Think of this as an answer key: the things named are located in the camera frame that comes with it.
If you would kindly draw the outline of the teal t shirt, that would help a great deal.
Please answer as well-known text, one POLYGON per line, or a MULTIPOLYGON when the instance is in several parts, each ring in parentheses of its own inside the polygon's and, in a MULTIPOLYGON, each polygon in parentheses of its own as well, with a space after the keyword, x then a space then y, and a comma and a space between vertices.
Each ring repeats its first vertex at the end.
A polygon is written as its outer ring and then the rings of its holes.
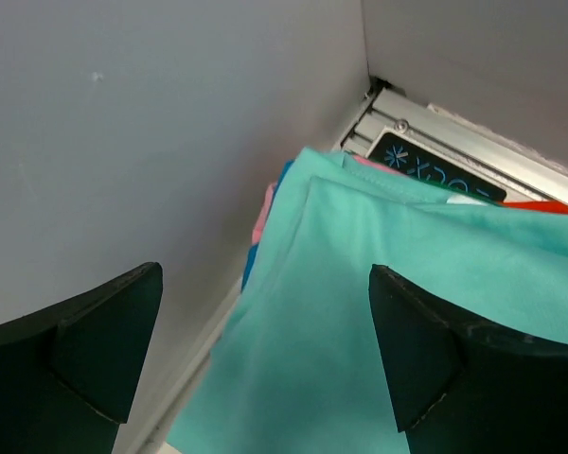
POLYGON ((251 275, 167 441, 183 453, 404 453, 368 286, 385 265, 495 322, 568 343, 568 216, 303 150, 251 275))

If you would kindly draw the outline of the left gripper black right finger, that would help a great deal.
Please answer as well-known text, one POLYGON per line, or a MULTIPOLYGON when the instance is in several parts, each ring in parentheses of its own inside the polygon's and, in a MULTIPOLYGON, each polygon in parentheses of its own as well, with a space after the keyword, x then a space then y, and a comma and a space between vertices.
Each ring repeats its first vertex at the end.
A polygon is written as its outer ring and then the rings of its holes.
POLYGON ((369 303, 414 453, 568 453, 568 344, 506 327, 383 265, 369 303))

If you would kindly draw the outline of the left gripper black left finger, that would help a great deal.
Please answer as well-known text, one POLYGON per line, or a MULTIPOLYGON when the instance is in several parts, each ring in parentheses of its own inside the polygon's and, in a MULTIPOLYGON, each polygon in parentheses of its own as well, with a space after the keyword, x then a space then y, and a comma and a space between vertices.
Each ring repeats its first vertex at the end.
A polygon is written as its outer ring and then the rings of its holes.
POLYGON ((148 262, 0 324, 0 453, 111 452, 162 294, 162 267, 148 262))

